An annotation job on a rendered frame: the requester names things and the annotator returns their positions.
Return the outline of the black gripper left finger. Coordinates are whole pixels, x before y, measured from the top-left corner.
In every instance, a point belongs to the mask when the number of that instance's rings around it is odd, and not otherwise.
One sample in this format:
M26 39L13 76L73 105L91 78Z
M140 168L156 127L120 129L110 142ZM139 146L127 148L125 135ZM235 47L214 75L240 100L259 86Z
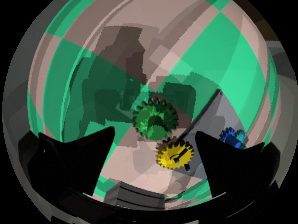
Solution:
M45 136L43 132L39 133L44 151L56 160L60 160L77 185L80 185L84 193L89 194L90 197L93 196L93 190L96 188L102 165L112 147L114 136L116 136L114 125L71 143L63 143Z

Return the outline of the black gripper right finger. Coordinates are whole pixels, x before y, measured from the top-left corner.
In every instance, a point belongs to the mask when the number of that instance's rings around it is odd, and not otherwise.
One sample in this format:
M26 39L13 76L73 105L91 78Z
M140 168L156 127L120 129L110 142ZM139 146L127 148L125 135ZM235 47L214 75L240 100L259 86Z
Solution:
M265 141L262 141L251 148L234 148L202 131L196 133L196 144L213 197L225 193L226 186L239 175L251 157L258 155L265 147Z

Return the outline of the yellow gear with black stripe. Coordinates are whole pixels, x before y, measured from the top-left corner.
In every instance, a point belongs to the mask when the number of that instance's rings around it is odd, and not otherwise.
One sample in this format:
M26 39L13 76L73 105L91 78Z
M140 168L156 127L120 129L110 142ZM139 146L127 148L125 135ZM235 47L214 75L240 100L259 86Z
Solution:
M157 151L156 159L157 163L160 163L160 167L168 168L180 168L185 167L185 164L188 164L189 160L192 160L194 149L193 145L189 143L185 144L185 141L182 140L176 141L176 144L170 143L165 144L165 148L161 148L161 151ZM180 159L180 163L174 163L174 159Z

